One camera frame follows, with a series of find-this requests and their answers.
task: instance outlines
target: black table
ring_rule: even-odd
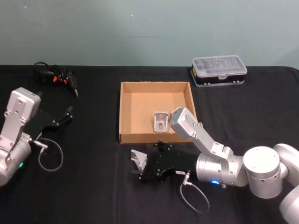
[[[1,223],[42,224],[283,224],[279,204],[292,189],[284,184],[276,198],[255,197],[248,186],[221,189],[197,182],[211,203],[204,215],[192,212],[178,196],[180,178],[140,184],[132,174],[130,150],[155,150],[152,144],[120,145],[119,96],[122,81],[192,81],[186,67],[75,66],[76,99],[62,86],[32,83],[31,66],[0,66],[0,112],[11,90],[20,86],[43,91],[40,108],[61,115],[74,107],[74,121],[56,140],[64,164],[55,173],[43,171],[33,149],[11,181],[0,188]],[[243,155],[255,146],[286,143],[299,148],[299,71],[288,67],[248,67],[244,84],[198,89],[192,83],[197,117],[217,141]],[[177,148],[198,153],[191,143]],[[186,189],[190,201],[205,206]]]

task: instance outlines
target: gray cable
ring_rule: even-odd
[[[57,147],[59,148],[60,153],[61,153],[61,162],[60,162],[60,165],[59,165],[57,168],[55,168],[55,169],[47,169],[46,167],[44,167],[44,166],[42,165],[42,163],[41,163],[41,156],[42,156],[42,153],[43,153],[43,151],[44,151],[44,149],[42,149],[42,150],[40,151],[39,155],[38,155],[38,164],[40,165],[40,167],[41,167],[42,169],[44,169],[44,170],[46,170],[46,171],[48,171],[48,172],[54,172],[54,171],[57,171],[58,169],[61,168],[61,166],[62,166],[62,164],[63,164],[63,162],[64,162],[64,154],[63,154],[63,152],[62,152],[62,149],[61,149],[60,145],[58,145],[58,143],[55,142],[55,141],[53,141],[52,139],[47,139],[47,138],[39,138],[39,139],[41,139],[41,140],[46,140],[46,141],[50,141],[50,142],[53,142],[55,145],[57,145]]]
[[[182,192],[182,185],[183,185],[183,184],[181,184],[180,187],[179,187],[179,192],[180,192],[180,194],[181,194],[183,200],[186,202],[186,204],[187,204],[190,208],[192,208],[194,211],[196,211],[196,212],[199,213],[199,214],[208,212],[208,211],[210,210],[210,202],[209,202],[208,198],[206,197],[206,195],[205,195],[205,194],[204,194],[204,193],[203,193],[197,186],[195,186],[193,183],[191,184],[191,186],[195,187],[195,188],[201,193],[201,195],[204,197],[204,199],[206,200],[206,203],[207,203],[207,209],[206,209],[205,211],[200,211],[200,210],[194,208],[194,207],[193,207],[193,206],[186,200],[186,198],[184,197],[183,192]]]

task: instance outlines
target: teal wall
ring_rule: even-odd
[[[297,0],[0,0],[0,64],[299,68]]]

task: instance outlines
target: plastic storage case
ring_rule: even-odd
[[[197,87],[242,84],[247,69],[238,55],[197,57],[191,74]]]

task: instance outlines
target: open cardboard tray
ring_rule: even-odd
[[[122,82],[120,98],[120,143],[188,142],[168,124],[167,133],[154,133],[154,113],[187,107],[196,117],[189,82]]]

